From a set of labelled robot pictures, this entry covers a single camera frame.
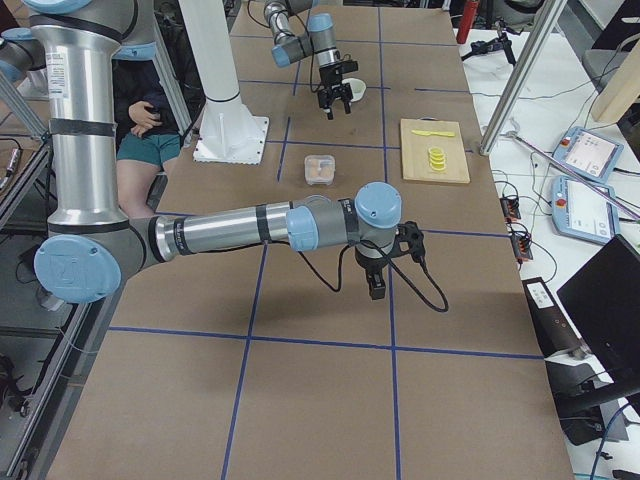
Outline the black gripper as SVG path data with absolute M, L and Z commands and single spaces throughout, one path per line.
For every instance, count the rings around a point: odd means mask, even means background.
M 339 60 L 335 63 L 319 68 L 321 88 L 317 91 L 318 104 L 325 108 L 328 120 L 333 120 L 333 102 L 338 99 L 344 105 L 346 114 L 351 113 L 351 90 L 348 85 L 343 85 L 343 75 L 357 71 L 358 62 L 355 60 Z
M 355 250 L 356 262 L 365 271 L 368 281 L 369 296 L 372 300 L 385 298 L 385 281 L 383 270 L 390 259 L 389 253 L 379 251 L 375 247 L 357 246 Z

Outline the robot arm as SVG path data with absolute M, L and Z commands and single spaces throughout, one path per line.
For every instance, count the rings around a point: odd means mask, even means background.
M 382 271 L 397 251 L 401 197 L 384 182 L 352 199 L 313 196 L 209 216 L 157 216 L 146 198 L 157 167 L 118 159 L 112 60 L 131 36 L 151 32 L 147 1 L 33 1 L 32 32 L 45 50 L 56 211 L 34 258 L 40 284 L 69 303 L 114 293 L 140 271 L 197 253 L 267 243 L 306 252 L 354 247 L 369 293 L 385 293 Z
M 303 24 L 304 32 L 296 34 L 289 19 L 311 10 L 316 1 L 266 1 L 263 16 L 271 30 L 274 46 L 272 57 L 278 67 L 287 67 L 307 57 L 317 63 L 319 84 L 311 90 L 317 95 L 319 108 L 333 119 L 333 104 L 339 101 L 346 114 L 351 113 L 354 100 L 352 87 L 344 80 L 346 74 L 358 70 L 358 62 L 343 56 L 337 48 L 334 23 L 329 13 L 313 14 Z

